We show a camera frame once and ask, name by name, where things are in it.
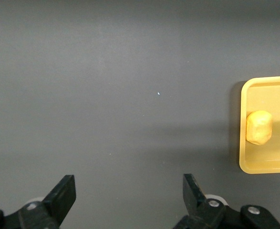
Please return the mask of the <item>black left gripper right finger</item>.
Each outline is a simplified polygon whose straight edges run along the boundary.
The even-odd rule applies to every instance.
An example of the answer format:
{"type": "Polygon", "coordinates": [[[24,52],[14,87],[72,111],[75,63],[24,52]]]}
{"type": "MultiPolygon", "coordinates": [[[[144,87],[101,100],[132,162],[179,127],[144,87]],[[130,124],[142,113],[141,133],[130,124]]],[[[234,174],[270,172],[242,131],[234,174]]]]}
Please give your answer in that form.
{"type": "Polygon", "coordinates": [[[192,174],[183,175],[183,200],[187,215],[175,229],[280,229],[280,223],[264,207],[244,205],[240,211],[214,195],[204,195],[192,174]]]}

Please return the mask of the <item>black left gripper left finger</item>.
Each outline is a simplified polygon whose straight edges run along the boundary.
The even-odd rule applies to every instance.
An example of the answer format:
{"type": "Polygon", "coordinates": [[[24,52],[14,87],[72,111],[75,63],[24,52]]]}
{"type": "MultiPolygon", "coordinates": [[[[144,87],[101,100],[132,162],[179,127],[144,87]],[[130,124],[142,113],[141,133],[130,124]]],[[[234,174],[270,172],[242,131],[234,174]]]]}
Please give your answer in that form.
{"type": "Polygon", "coordinates": [[[0,209],[0,229],[59,229],[75,200],[75,177],[65,175],[41,201],[31,201],[7,216],[0,209]]]}

